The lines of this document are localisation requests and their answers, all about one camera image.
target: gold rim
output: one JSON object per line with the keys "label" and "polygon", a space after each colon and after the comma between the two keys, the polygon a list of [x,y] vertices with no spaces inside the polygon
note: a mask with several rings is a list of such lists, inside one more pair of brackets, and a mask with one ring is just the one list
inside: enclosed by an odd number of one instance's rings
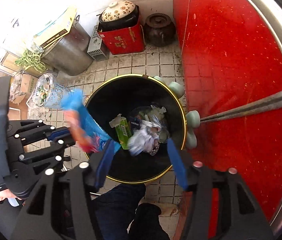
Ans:
{"label": "gold rim", "polygon": [[[179,101],[179,99],[175,96],[175,94],[170,90],[170,88],[162,83],[161,81],[153,78],[153,77],[149,77],[147,75],[141,75],[141,74],[125,74],[125,75],[121,75],[121,76],[117,76],[117,77],[114,77],[114,78],[111,78],[110,80],[104,82],[102,85],[100,85],[93,93],[92,95],[90,96],[90,98],[87,100],[87,102],[85,103],[85,106],[88,104],[88,102],[90,101],[91,98],[93,98],[93,94],[96,93],[101,87],[103,87],[104,85],[112,82],[113,80],[116,80],[116,79],[119,79],[119,78],[122,78],[122,77],[128,77],[128,76],[134,76],[134,77],[143,77],[143,78],[149,78],[157,83],[159,83],[160,85],[162,85],[170,94],[171,96],[174,98],[174,101],[177,103],[177,105],[179,106],[180,108],[180,111],[182,113],[182,118],[183,118],[183,125],[184,125],[184,136],[183,136],[183,142],[182,142],[182,146],[181,146],[181,150],[183,150],[184,146],[185,146],[185,139],[186,139],[186,132],[187,132],[187,125],[186,125],[186,118],[185,118],[185,113],[184,113],[184,110],[183,110],[183,107]],[[131,182],[131,181],[123,181],[123,180],[118,180],[118,179],[115,179],[115,178],[112,178],[110,176],[106,176],[107,178],[115,181],[115,182],[119,182],[119,183],[125,183],[125,184],[141,184],[141,183],[147,183],[147,182],[151,182],[151,181],[154,181],[158,178],[160,178],[161,176],[163,176],[164,174],[166,174],[170,169],[172,168],[172,165],[170,165],[166,170],[164,170],[163,172],[161,172],[159,175],[157,175],[156,177],[154,178],[151,178],[151,179],[147,179],[147,180],[141,180],[141,181],[134,181],[134,182]]]}

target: blue plastic bag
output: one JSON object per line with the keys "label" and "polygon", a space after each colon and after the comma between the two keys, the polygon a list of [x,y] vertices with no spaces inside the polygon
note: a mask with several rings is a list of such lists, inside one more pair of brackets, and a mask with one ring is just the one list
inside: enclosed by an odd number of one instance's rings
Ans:
{"label": "blue plastic bag", "polygon": [[[62,99],[61,106],[63,110],[74,110],[79,113],[80,126],[86,132],[86,135],[92,138],[97,151],[102,151],[106,142],[112,139],[92,118],[86,107],[82,104],[82,91],[75,91]],[[114,152],[116,153],[121,145],[114,141]]]}

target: green juice carton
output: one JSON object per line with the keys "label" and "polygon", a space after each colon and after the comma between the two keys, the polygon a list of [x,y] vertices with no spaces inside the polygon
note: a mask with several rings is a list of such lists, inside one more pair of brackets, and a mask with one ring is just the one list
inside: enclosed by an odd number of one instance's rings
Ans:
{"label": "green juice carton", "polygon": [[119,138],[119,142],[122,148],[127,150],[127,141],[132,136],[132,134],[126,118],[121,117],[121,114],[119,114],[116,118],[109,122],[109,124],[111,128],[115,127],[116,134]]}

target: dark clay jar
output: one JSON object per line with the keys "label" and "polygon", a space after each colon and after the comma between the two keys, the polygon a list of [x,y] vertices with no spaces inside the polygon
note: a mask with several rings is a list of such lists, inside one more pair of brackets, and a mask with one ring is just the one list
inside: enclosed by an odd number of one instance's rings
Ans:
{"label": "dark clay jar", "polygon": [[154,13],[146,18],[144,32],[148,43],[162,47],[174,41],[176,27],[168,15]]}

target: trash can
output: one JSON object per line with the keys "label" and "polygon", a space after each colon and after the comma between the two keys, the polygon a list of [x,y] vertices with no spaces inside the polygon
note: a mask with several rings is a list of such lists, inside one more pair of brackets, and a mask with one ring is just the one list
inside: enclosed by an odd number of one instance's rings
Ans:
{"label": "trash can", "polygon": [[[176,146],[183,149],[186,138],[186,119],[182,105],[173,92],[162,82],[140,74],[126,74],[112,78],[102,84],[86,103],[94,120],[116,141],[115,129],[109,122],[118,114],[128,114],[139,106],[151,104],[164,106],[168,130]],[[113,158],[108,178],[128,184],[153,181],[171,168],[167,145],[160,144],[156,155],[140,153],[132,157],[122,148]]]}

